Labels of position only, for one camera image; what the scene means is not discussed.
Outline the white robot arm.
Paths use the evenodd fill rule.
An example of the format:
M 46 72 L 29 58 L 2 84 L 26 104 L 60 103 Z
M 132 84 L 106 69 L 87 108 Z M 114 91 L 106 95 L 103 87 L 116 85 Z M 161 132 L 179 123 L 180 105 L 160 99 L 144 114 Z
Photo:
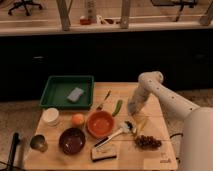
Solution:
M 150 94 L 184 121 L 180 171 L 213 171 L 213 107 L 201 107 L 162 85 L 159 71 L 144 72 L 128 101 L 128 113 L 138 113 Z

